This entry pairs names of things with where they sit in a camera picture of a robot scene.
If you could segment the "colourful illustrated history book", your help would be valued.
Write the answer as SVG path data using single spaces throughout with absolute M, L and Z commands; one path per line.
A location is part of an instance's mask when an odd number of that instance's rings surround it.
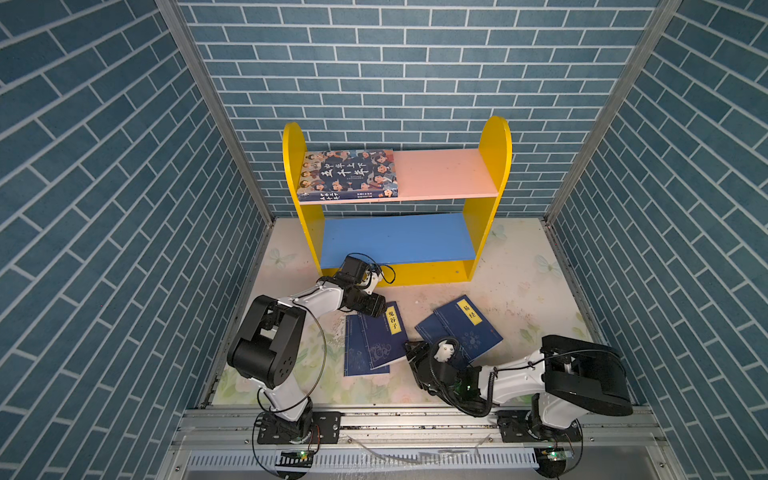
M 298 183 L 301 202 L 397 198 L 392 150 L 307 152 Z

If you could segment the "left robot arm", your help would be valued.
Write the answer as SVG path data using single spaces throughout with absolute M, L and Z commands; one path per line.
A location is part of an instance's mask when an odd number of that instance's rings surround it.
M 293 374 L 305 321 L 342 310 L 379 316 L 386 299 L 371 287 L 339 286 L 329 280 L 280 299 L 260 295 L 251 303 L 227 353 L 227 364 L 257 386 L 257 422 L 276 430 L 287 442 L 300 442 L 313 429 L 311 394 L 301 390 Z

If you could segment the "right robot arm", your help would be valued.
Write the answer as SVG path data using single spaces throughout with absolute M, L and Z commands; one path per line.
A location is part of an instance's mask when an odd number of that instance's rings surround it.
M 405 343 L 417 385 L 474 418 L 496 416 L 505 442 L 581 440 L 579 419 L 588 414 L 633 413 L 626 371 L 617 350 L 559 335 L 501 366 L 472 366 L 458 340 Z

